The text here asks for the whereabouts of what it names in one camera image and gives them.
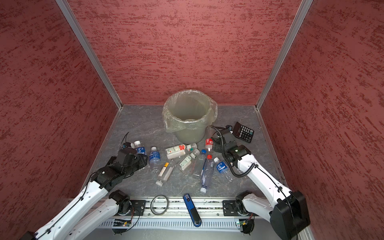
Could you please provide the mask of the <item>blue label bottle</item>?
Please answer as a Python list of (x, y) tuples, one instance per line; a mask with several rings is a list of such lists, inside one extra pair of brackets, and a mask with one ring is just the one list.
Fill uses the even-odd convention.
[(156, 146), (151, 147), (151, 153), (149, 156), (149, 165), (153, 173), (158, 173), (161, 167), (161, 157), (160, 152)]
[(216, 164), (216, 169), (219, 174), (226, 179), (227, 183), (231, 183), (233, 181), (233, 178), (228, 165), (224, 161), (220, 160), (218, 157), (214, 158), (214, 162)]
[(146, 149), (141, 141), (135, 141), (134, 147), (138, 154), (146, 155)]

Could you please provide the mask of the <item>yellow label clear bottle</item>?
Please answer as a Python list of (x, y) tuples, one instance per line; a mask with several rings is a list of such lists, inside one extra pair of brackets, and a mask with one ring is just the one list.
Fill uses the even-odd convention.
[(156, 181), (156, 185), (159, 187), (162, 187), (164, 183), (166, 183), (170, 177), (170, 175), (173, 172), (173, 169), (175, 167), (175, 163), (173, 161), (166, 162), (163, 166), (162, 170), (160, 171), (158, 175), (158, 179)]

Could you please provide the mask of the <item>tall bottle red cap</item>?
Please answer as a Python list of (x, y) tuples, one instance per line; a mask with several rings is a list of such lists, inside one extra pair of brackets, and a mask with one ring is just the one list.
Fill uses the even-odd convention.
[(202, 185), (200, 188), (201, 193), (205, 194), (208, 191), (208, 188), (212, 181), (214, 168), (215, 168), (215, 162), (213, 160), (213, 157), (212, 155), (208, 155), (203, 167), (203, 172), (201, 177), (201, 180), (202, 180)]

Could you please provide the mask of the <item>red white label square bottle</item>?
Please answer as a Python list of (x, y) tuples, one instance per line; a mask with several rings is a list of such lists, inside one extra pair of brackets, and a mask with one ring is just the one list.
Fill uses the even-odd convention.
[(196, 143), (192, 143), (189, 145), (181, 144), (181, 145), (167, 148), (166, 149), (167, 158), (168, 158), (168, 160), (173, 160), (175, 158), (182, 157), (182, 156), (186, 155), (188, 152), (193, 151), (196, 148), (197, 148)]

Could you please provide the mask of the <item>green white label small bottle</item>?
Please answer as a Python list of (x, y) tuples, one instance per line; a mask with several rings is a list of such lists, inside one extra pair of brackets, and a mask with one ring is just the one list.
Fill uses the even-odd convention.
[(195, 158), (200, 154), (198, 149), (194, 149), (191, 153), (187, 154), (178, 164), (179, 169), (185, 173), (189, 167), (194, 163)]

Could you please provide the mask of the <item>red label cola bottle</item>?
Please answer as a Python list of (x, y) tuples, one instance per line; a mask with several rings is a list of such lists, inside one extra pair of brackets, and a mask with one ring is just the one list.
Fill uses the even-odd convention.
[(214, 129), (212, 129), (211, 127), (206, 127), (204, 140), (205, 140), (205, 149), (208, 152), (211, 152), (213, 150), (214, 142), (213, 142), (212, 137), (214, 136), (215, 132), (216, 131)]

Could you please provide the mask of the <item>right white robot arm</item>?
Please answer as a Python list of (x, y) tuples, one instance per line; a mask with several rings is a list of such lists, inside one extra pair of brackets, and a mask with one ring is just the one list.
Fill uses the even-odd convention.
[(293, 192), (275, 179), (244, 145), (238, 145), (231, 131), (215, 130), (215, 148), (219, 148), (231, 174), (236, 178), (248, 177), (265, 198), (245, 191), (238, 196), (243, 213), (253, 213), (268, 221), (282, 240), (291, 240), (311, 224), (306, 197)]

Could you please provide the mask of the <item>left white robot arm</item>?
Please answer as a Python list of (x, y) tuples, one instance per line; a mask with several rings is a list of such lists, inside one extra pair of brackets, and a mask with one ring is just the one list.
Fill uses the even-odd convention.
[(144, 168), (149, 157), (125, 148), (90, 176), (81, 192), (52, 220), (36, 232), (26, 232), (23, 240), (82, 240), (110, 217), (119, 214), (133, 218), (130, 197), (114, 190), (124, 179)]

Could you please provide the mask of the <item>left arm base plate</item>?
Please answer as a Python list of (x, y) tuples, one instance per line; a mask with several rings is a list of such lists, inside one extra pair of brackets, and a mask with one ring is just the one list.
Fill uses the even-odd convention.
[(119, 216), (142, 216), (146, 208), (146, 200), (124, 200), (119, 205)]

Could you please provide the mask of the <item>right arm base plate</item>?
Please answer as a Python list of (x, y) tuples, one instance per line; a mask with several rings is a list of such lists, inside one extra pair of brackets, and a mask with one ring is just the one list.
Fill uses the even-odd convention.
[(223, 213), (226, 217), (250, 217), (252, 215), (239, 201), (223, 200), (222, 205)]

